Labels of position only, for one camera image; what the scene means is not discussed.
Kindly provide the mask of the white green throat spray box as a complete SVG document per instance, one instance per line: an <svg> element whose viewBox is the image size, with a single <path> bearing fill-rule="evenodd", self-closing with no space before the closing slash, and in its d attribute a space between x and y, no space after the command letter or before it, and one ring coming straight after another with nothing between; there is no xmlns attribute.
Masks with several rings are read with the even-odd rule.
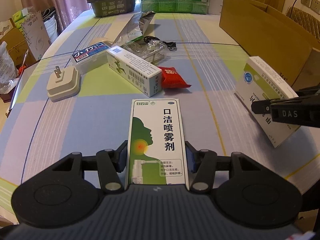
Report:
<svg viewBox="0 0 320 240"><path fill-rule="evenodd" d="M132 100L125 184L189 185L178 99Z"/></svg>

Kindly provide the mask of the red snack packet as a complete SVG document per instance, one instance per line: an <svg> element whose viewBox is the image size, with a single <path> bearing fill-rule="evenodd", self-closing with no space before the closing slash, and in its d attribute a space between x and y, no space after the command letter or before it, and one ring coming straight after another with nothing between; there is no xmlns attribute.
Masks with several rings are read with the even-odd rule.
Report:
<svg viewBox="0 0 320 240"><path fill-rule="evenodd" d="M183 78L178 74L174 67L159 67L162 71L161 86L163 89L189 88Z"/></svg>

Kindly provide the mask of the white power adapter plug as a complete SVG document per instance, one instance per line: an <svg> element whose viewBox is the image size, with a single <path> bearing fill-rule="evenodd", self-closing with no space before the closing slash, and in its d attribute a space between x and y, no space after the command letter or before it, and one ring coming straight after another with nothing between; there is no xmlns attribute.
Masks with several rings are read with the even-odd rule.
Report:
<svg viewBox="0 0 320 240"><path fill-rule="evenodd" d="M47 83L47 95L51 102L75 96L80 91L80 73L74 66L60 69L56 66Z"/></svg>

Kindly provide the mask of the long white green box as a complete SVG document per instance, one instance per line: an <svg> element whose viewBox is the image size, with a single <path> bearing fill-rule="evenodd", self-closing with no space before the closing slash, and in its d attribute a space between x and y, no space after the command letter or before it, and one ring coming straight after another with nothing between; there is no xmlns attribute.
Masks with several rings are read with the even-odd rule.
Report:
<svg viewBox="0 0 320 240"><path fill-rule="evenodd" d="M114 46L106 51L109 67L148 97L162 90L162 70L135 54Z"/></svg>

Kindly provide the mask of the clear box blue label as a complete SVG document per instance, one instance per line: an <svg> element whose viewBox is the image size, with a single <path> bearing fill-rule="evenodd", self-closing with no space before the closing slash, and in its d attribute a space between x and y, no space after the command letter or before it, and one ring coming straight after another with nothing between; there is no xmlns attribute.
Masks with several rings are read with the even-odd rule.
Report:
<svg viewBox="0 0 320 240"><path fill-rule="evenodd" d="M109 48L104 42L95 43L73 53L71 62L81 75L85 75L107 63L107 50Z"/></svg>

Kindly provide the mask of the clear plastic tray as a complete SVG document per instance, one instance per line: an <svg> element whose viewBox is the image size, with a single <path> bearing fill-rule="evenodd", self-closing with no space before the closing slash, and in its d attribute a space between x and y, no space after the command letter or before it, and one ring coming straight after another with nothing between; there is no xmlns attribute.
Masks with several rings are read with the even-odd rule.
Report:
<svg viewBox="0 0 320 240"><path fill-rule="evenodd" d="M162 61L169 51L167 45L158 40L151 40L146 44L130 41L121 47L152 64Z"/></svg>

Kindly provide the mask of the silver foil bag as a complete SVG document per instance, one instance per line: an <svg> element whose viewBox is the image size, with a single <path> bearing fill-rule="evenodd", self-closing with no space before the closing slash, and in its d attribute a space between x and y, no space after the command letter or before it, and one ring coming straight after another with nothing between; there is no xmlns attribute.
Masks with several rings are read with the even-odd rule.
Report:
<svg viewBox="0 0 320 240"><path fill-rule="evenodd" d="M149 24L155 16L153 11L145 11L134 14L125 27L112 42L112 46L122 46L127 42L141 40L146 33Z"/></svg>

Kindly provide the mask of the quilted brown chair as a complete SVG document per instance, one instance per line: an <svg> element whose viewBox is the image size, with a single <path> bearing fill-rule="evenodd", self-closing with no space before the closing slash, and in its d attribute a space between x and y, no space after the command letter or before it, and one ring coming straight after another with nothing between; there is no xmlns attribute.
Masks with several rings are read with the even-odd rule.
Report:
<svg viewBox="0 0 320 240"><path fill-rule="evenodd" d="M289 7L285 15L311 33L317 40L320 39L320 21L317 18L296 7Z"/></svg>

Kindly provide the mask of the crumpled plastic bag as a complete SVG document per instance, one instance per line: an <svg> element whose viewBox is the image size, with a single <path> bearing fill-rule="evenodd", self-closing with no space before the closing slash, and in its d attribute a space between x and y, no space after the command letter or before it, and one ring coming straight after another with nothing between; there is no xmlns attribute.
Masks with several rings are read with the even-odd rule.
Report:
<svg viewBox="0 0 320 240"><path fill-rule="evenodd" d="M5 41L1 43L0 55L0 94L8 94L17 85L18 70Z"/></svg>

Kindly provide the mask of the grey cardboard sheet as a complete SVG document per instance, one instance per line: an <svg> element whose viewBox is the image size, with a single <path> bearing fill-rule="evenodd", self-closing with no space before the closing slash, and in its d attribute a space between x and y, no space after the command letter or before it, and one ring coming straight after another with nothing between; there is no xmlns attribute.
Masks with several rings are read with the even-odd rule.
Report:
<svg viewBox="0 0 320 240"><path fill-rule="evenodd" d="M37 13L28 14L22 23L22 29L33 57L36 60L42 59L50 47L51 41L45 28L41 12L38 11Z"/></svg>

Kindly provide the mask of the brown cardboard hanger box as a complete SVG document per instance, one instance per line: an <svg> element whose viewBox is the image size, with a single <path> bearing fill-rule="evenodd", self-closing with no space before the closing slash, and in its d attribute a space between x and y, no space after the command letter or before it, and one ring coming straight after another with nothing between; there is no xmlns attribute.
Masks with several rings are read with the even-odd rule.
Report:
<svg viewBox="0 0 320 240"><path fill-rule="evenodd" d="M3 41L7 43L7 51L17 68L22 65L27 50L28 55L24 64L29 67L36 63L25 37L14 26L11 18L1 22L1 43Z"/></svg>

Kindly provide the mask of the green tissue pack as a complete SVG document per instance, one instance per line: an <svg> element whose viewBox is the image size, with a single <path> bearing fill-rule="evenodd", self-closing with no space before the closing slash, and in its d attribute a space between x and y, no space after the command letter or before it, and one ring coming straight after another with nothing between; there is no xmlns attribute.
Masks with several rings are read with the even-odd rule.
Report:
<svg viewBox="0 0 320 240"><path fill-rule="evenodd" d="M140 0L142 11L156 13L178 12L189 14L208 13L210 0Z"/></svg>

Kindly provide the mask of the green tissue boxes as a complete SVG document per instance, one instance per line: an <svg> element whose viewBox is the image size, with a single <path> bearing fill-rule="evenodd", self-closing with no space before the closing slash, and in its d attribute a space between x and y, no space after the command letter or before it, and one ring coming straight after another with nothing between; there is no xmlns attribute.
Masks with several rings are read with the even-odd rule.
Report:
<svg viewBox="0 0 320 240"><path fill-rule="evenodd" d="M33 7L25 7L16 12L12 16L12 20L17 29L22 29L22 23L26 21L34 13Z"/></svg>

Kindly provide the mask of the wall power socket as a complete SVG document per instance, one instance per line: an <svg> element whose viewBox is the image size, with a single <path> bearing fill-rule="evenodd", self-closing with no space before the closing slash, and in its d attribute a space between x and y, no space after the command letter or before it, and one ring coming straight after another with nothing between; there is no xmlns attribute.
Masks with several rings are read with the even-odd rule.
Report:
<svg viewBox="0 0 320 240"><path fill-rule="evenodd" d="M308 7L313 12L320 14L320 1L318 0L300 0L300 3L305 7Z"/></svg>

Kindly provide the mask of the red handled screwdriver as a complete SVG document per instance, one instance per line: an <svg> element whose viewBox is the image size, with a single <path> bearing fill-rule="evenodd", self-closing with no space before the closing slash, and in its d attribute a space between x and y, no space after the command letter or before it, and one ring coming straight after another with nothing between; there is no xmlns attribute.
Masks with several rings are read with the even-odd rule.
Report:
<svg viewBox="0 0 320 240"><path fill-rule="evenodd" d="M22 73L24 72L24 70L27 68L27 66L25 65L26 59L28 57L29 54L29 50L27 49L25 54L24 54L24 58L23 61L21 63L21 66L18 68L18 73L17 73L17 77L20 77L22 75Z"/></svg>

